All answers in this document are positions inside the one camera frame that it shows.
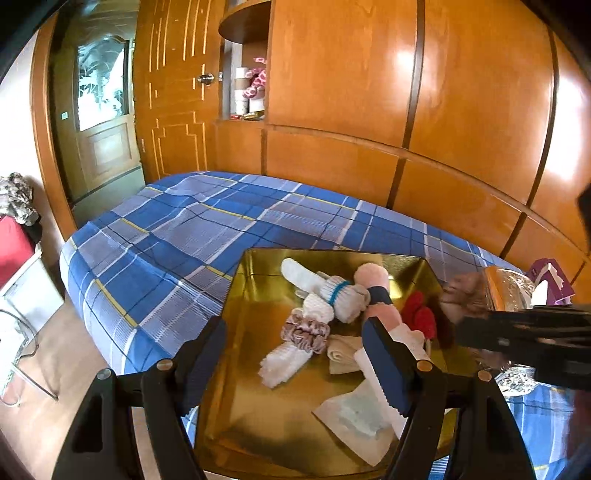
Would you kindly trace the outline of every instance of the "wooden floor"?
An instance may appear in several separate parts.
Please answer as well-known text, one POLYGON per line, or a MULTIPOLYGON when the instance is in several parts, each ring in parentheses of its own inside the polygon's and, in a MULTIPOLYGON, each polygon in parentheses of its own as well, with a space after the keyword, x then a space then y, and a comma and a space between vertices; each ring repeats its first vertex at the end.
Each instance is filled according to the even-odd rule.
MULTIPOLYGON (((59 401, 13 380, 4 400, 11 402, 20 393, 21 405, 0 405, 0 430, 35 480, 49 480, 76 410, 106 363, 69 300, 43 327, 38 340, 35 356, 22 359, 19 366, 57 393, 59 401)), ((145 478, 159 479, 143 409, 134 409, 134 424, 145 478)))

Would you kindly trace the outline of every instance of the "bed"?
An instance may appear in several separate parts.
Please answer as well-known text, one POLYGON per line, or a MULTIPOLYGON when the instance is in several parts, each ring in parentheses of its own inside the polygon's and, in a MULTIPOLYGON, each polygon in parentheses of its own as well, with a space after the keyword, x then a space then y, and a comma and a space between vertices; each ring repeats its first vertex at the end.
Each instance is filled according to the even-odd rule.
MULTIPOLYGON (((61 252, 60 269, 101 354, 126 374, 173 356, 221 312, 240 257, 251 247, 416 255, 442 282, 489 265, 517 270, 450 233, 363 200, 222 172, 175 175, 147 186, 78 230, 61 252)), ((536 450, 543 450, 536 453, 537 472, 546 475, 561 461, 554 434, 564 429, 571 408, 558 389, 534 393, 531 405, 528 395, 510 406, 532 445, 541 434, 553 439, 549 450, 536 450), (548 405, 557 414, 546 414, 548 405), (535 428, 525 425, 528 416, 536 416, 535 428)), ((187 421, 190 435, 191 426, 194 416, 187 421)))

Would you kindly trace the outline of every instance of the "beige cloth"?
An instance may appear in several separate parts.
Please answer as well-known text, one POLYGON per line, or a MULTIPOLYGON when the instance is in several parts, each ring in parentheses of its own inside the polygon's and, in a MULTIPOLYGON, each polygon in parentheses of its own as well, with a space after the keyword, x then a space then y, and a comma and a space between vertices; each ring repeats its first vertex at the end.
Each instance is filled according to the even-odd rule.
POLYGON ((361 337, 330 335, 326 347, 331 375, 348 374, 360 370, 353 359, 357 350, 363 348, 361 337))

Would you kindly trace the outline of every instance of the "pink stuffed toy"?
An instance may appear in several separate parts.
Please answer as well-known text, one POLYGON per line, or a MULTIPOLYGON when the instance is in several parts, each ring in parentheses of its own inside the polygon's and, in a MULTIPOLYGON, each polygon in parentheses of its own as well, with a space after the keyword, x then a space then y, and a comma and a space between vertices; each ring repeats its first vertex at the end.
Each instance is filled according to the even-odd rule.
POLYGON ((355 284, 367 288, 371 300, 363 313, 363 319, 377 317, 387 331, 402 324, 402 317, 390 299, 388 271, 375 263, 361 265, 354 275, 355 284))
MULTIPOLYGON (((254 59, 254 61, 257 63, 262 63, 263 65, 267 64, 267 61, 262 57, 257 57, 254 59)), ((265 85, 267 84, 267 69, 262 67, 250 69, 246 73, 246 78, 252 78, 254 80, 252 81, 250 87, 244 90, 242 95, 244 98, 254 98, 256 97, 256 94, 265 88, 265 85)))

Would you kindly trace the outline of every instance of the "wall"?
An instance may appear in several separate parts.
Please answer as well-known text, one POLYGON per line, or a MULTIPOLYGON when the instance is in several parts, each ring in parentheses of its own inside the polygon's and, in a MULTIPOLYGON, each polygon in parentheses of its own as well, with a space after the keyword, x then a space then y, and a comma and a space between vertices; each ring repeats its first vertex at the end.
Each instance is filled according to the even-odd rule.
POLYGON ((523 269, 555 257, 591 299, 591 85, 522 2, 274 0, 271 18, 267 117, 232 127, 260 158, 220 169, 370 200, 523 269))
POLYGON ((27 43, 0 84, 0 176, 21 173, 34 186, 33 205, 43 225, 43 258, 46 265, 59 259, 64 243, 51 212, 35 148, 31 117, 31 61, 37 34, 27 43))

